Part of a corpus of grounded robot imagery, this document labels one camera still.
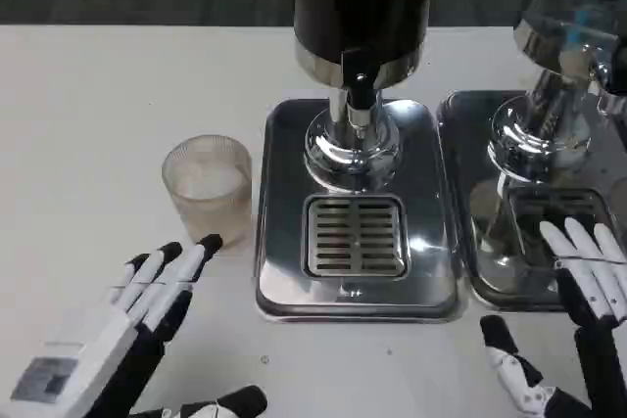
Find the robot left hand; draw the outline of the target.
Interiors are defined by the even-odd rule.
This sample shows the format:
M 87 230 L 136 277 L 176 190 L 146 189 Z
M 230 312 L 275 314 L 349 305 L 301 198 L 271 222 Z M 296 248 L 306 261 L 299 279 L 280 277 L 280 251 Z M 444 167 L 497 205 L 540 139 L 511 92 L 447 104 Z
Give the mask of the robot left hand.
M 4 417 L 130 417 L 183 324 L 195 283 L 222 246 L 210 234 L 135 256 L 98 303 L 44 342 L 5 403 Z

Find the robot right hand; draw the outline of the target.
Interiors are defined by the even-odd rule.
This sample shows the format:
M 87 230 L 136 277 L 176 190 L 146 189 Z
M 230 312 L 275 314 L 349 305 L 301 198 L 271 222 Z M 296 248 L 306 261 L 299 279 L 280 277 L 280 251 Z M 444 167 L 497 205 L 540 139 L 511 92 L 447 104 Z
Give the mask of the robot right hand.
M 575 325 L 573 338 L 589 399 L 545 385 L 499 315 L 480 320 L 489 363 L 522 417 L 623 417 L 626 347 L 616 335 L 626 326 L 626 254 L 603 223 L 587 231 L 567 217 L 561 227 L 543 220 L 539 229 L 554 254 L 560 302 Z

